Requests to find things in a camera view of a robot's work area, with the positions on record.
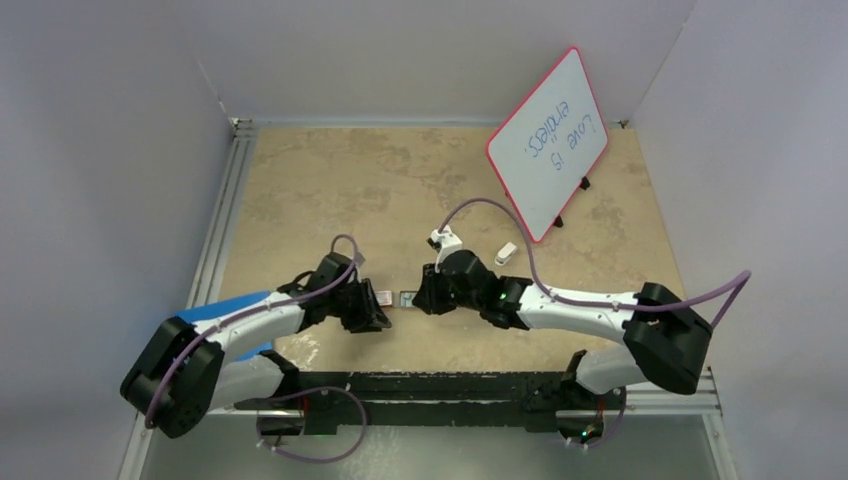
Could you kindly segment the red white staple box sleeve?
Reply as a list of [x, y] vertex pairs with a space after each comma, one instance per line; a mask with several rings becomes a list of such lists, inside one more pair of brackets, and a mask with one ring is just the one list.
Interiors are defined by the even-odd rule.
[[389, 291], [389, 290], [376, 291], [375, 297], [376, 297], [377, 303], [381, 307], [393, 307], [394, 306], [394, 294], [393, 294], [392, 291]]

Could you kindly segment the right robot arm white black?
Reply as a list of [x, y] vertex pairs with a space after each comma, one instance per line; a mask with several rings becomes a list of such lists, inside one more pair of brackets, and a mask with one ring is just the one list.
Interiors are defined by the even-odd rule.
[[665, 286], [650, 282], [638, 292], [603, 294], [499, 276], [469, 250], [424, 265], [412, 299], [428, 315], [465, 308], [501, 329], [564, 330], [611, 341], [606, 350], [584, 354], [562, 379], [563, 397], [576, 407], [642, 382], [695, 393], [713, 328], [678, 302]]

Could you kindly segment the white stapler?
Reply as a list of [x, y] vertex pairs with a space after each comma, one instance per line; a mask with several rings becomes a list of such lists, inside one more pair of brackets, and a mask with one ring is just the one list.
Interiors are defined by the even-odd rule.
[[513, 242], [505, 243], [496, 253], [494, 263], [497, 266], [505, 266], [518, 251], [518, 246]]

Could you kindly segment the black whiteboard easel stand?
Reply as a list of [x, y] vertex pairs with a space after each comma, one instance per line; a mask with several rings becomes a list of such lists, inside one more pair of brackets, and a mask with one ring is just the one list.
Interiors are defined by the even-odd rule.
[[[574, 191], [572, 191], [572, 193], [569, 195], [568, 199], [565, 201], [562, 208], [559, 210], [558, 214], [551, 221], [551, 224], [548, 226], [548, 229], [550, 229], [550, 228], [563, 228], [564, 227], [564, 220], [563, 220], [562, 216], [563, 216], [563, 212], [565, 211], [566, 207], [569, 205], [569, 203], [571, 203], [572, 199], [577, 194], [577, 192], [586, 191], [589, 188], [591, 188], [591, 185], [592, 184], [591, 184], [591, 181], [588, 178], [588, 176], [584, 175], [581, 178], [580, 183], [578, 184], [578, 187], [575, 188]], [[512, 199], [512, 195], [509, 193], [509, 191], [505, 187], [504, 187], [504, 194], [503, 195], [504, 195], [505, 198], [507, 198], [509, 200], [510, 204], [513, 207], [515, 207], [515, 204], [514, 204], [513, 199]], [[518, 213], [518, 217], [521, 220], [522, 226], [524, 226], [527, 229], [528, 233], [530, 233], [529, 226], [527, 226], [526, 222], [524, 222], [523, 216], [517, 211], [517, 207], [515, 207], [515, 208], [516, 208], [516, 213]]]

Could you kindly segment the red framed whiteboard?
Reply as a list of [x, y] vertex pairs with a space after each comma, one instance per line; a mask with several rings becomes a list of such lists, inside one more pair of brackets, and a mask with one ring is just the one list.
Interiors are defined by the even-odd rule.
[[485, 153], [538, 243], [608, 144], [581, 52], [570, 47], [498, 126]]

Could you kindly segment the blue plastic board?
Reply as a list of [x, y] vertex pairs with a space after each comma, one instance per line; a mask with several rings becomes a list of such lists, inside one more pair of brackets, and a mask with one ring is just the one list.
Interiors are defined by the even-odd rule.
[[270, 292], [268, 290], [254, 292], [218, 301], [215, 303], [209, 303], [203, 306], [184, 309], [175, 312], [174, 315], [176, 317], [181, 318], [186, 323], [196, 324], [200, 321], [206, 321], [217, 317], [230, 315], [237, 310], [244, 309], [261, 300], [264, 300], [269, 295]]

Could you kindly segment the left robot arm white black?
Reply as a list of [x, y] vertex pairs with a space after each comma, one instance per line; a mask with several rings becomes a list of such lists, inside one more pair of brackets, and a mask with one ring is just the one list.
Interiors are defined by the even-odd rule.
[[169, 438], [186, 434], [208, 411], [230, 404], [263, 399], [272, 408], [287, 408], [297, 399], [297, 369], [270, 344], [328, 317], [351, 333], [391, 325], [370, 280], [338, 252], [275, 290], [166, 319], [129, 369], [120, 395], [143, 414], [146, 428]]

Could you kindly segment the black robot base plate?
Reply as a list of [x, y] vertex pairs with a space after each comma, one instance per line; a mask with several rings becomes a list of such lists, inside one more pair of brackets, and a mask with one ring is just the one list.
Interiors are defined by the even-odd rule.
[[622, 390], [589, 392], [572, 374], [524, 372], [301, 372], [276, 399], [236, 403], [256, 411], [265, 435], [307, 435], [341, 427], [512, 427], [579, 440], [599, 436], [604, 417], [623, 404]]

